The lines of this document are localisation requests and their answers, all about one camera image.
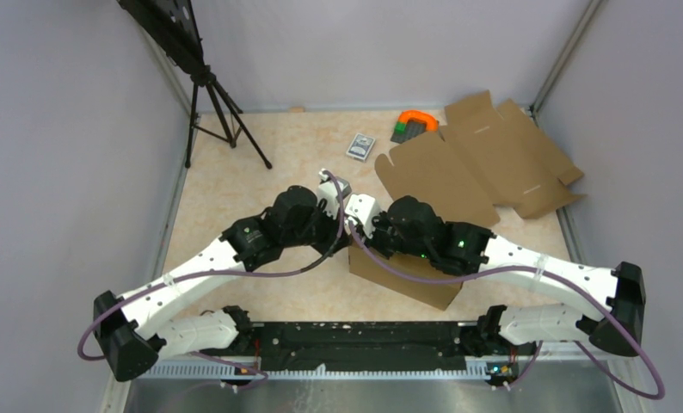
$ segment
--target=deck of cards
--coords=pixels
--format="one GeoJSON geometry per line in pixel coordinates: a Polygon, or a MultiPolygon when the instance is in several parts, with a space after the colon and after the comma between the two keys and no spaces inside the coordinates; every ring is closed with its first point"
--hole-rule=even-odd
{"type": "Polygon", "coordinates": [[[365,162],[367,157],[369,157],[369,152],[372,151],[373,145],[373,137],[357,133],[349,149],[347,149],[347,156],[365,162]]]}

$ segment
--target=wall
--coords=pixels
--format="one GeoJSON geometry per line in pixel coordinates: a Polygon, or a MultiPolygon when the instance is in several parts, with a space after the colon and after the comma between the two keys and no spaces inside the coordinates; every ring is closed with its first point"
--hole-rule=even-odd
{"type": "Polygon", "coordinates": [[[589,261],[643,267],[656,408],[683,411],[683,1],[607,3],[540,120],[585,171],[571,211],[589,261]]]}
{"type": "Polygon", "coordinates": [[[533,102],[587,3],[212,0],[194,13],[207,63],[246,110],[439,108],[482,89],[533,102]]]}
{"type": "Polygon", "coordinates": [[[77,340],[151,271],[186,125],[115,2],[0,2],[0,411],[98,408],[77,340]]]}

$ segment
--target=beige tabletop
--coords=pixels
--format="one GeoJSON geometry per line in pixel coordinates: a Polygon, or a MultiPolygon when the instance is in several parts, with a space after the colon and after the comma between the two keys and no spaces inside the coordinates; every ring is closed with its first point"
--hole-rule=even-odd
{"type": "MultiPolygon", "coordinates": [[[[428,111],[443,120],[441,110],[428,111]]],[[[369,194],[383,208],[390,196],[374,172],[374,158],[387,152],[399,111],[307,112],[244,114],[243,120],[273,163],[266,170],[250,142],[241,134],[237,148],[198,133],[192,168],[182,192],[179,211],[164,264],[168,271],[204,249],[237,219],[260,213],[290,185],[311,190],[321,168],[350,181],[357,194],[369,194]],[[377,139],[366,163],[345,152],[356,133],[377,139]]],[[[222,134],[216,115],[204,115],[203,127],[222,134]]],[[[493,230],[527,248],[569,259],[557,216],[523,220],[510,208],[498,208],[501,222],[493,230]]],[[[310,247],[288,249],[263,271],[301,268],[318,258],[310,247]]],[[[411,321],[475,320],[489,306],[538,305],[551,300],[496,281],[475,280],[463,285],[446,311],[440,311],[363,280],[348,272],[345,250],[321,266],[285,279],[234,280],[207,294],[182,313],[240,305],[254,321],[411,321]]]]}

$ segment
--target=tripod leg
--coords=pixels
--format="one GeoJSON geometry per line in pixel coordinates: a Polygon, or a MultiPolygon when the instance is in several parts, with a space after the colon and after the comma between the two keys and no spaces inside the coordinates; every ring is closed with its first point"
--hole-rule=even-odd
{"type": "Polygon", "coordinates": [[[266,165],[266,168],[273,168],[273,165],[270,161],[268,161],[268,158],[266,158],[266,155],[263,153],[263,150],[261,150],[261,147],[258,146],[258,144],[255,142],[255,139],[253,139],[253,135],[250,134],[250,131],[245,126],[245,123],[243,123],[243,120],[240,119],[240,116],[237,114],[235,108],[230,104],[230,96],[228,96],[227,92],[220,86],[220,83],[218,83],[218,81],[213,82],[212,85],[215,86],[215,89],[218,90],[220,98],[223,100],[223,102],[225,102],[225,105],[227,105],[232,117],[235,118],[235,120],[237,120],[237,124],[240,126],[241,129],[243,129],[243,132],[245,132],[245,136],[248,137],[248,140],[255,148],[255,151],[258,152],[258,155],[260,155],[261,159],[263,160],[263,163],[266,165]]]}
{"type": "Polygon", "coordinates": [[[189,111],[189,135],[187,136],[187,156],[184,160],[184,167],[189,168],[189,158],[192,156],[192,132],[197,122],[197,83],[192,87],[192,109],[189,111]]]}
{"type": "Polygon", "coordinates": [[[212,101],[212,106],[215,107],[215,113],[218,114],[218,117],[220,118],[220,124],[223,126],[223,130],[225,131],[225,139],[228,143],[230,143],[230,148],[235,147],[235,139],[232,138],[232,132],[230,130],[230,126],[227,123],[227,119],[225,118],[225,115],[223,114],[223,109],[220,107],[220,102],[218,101],[217,95],[215,95],[215,91],[212,90],[212,83],[208,84],[206,86],[207,88],[207,93],[210,95],[210,100],[212,101]]]}

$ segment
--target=tripod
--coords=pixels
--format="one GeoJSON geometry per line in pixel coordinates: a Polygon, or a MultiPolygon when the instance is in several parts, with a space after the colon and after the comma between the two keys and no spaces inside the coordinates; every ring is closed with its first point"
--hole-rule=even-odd
{"type": "Polygon", "coordinates": [[[260,155],[261,159],[263,160],[263,163],[266,165],[266,168],[271,169],[273,168],[273,165],[268,161],[266,158],[266,155],[263,153],[263,150],[261,150],[261,147],[258,146],[258,144],[255,142],[255,139],[253,139],[253,135],[250,134],[250,131],[248,128],[245,126],[245,123],[243,123],[243,120],[240,119],[240,114],[243,112],[241,108],[237,106],[235,101],[232,100],[230,95],[227,93],[225,89],[223,89],[222,85],[220,85],[220,82],[218,82],[217,77],[210,71],[210,66],[206,65],[205,66],[205,71],[201,72],[197,75],[192,75],[190,76],[192,79],[193,87],[192,87],[192,109],[190,111],[189,115],[189,134],[187,137],[187,156],[184,162],[185,168],[189,168],[190,166],[190,157],[192,156],[192,131],[194,129],[197,129],[199,131],[202,131],[204,133],[207,133],[208,135],[214,136],[217,139],[223,140],[227,143],[230,144],[230,148],[235,148],[237,145],[237,136],[240,134],[240,131],[242,130],[245,132],[245,136],[248,137],[248,140],[250,143],[253,145],[255,148],[255,151],[258,152],[258,155],[260,155]],[[200,88],[206,88],[207,89],[207,94],[210,95],[210,100],[212,101],[212,106],[215,108],[215,113],[218,114],[218,117],[220,118],[220,124],[223,126],[223,131],[225,132],[225,136],[222,137],[214,132],[208,131],[204,127],[201,127],[198,125],[199,122],[199,116],[197,115],[197,93],[199,92],[200,88]],[[223,103],[225,106],[228,108],[228,111],[230,111],[231,116],[233,119],[237,120],[237,124],[240,126],[237,131],[233,134],[232,131],[230,130],[230,126],[228,125],[227,119],[225,118],[225,115],[223,114],[223,110],[220,107],[220,102],[218,101],[218,95],[220,96],[220,99],[223,100],[223,103]]]}
{"type": "Polygon", "coordinates": [[[118,0],[122,9],[129,12],[133,19],[141,26],[146,33],[167,53],[182,71],[187,73],[192,79],[192,108],[189,115],[189,135],[187,138],[187,157],[184,166],[189,168],[190,157],[192,156],[192,132],[194,129],[214,136],[217,139],[230,144],[234,148],[237,144],[237,136],[242,130],[248,137],[250,143],[261,156],[266,168],[271,169],[273,165],[268,161],[261,151],[261,147],[253,139],[253,135],[240,119],[239,114],[243,111],[230,98],[227,91],[220,86],[217,77],[210,71],[210,66],[205,64],[204,52],[202,50],[202,39],[197,31],[197,21],[194,19],[194,11],[190,0],[118,0]],[[207,89],[210,95],[212,106],[215,113],[220,118],[225,136],[220,136],[208,131],[198,125],[197,115],[197,93],[200,88],[207,89]],[[227,119],[220,107],[218,96],[228,108],[232,119],[237,120],[240,128],[233,134],[228,126],[227,119]]]}

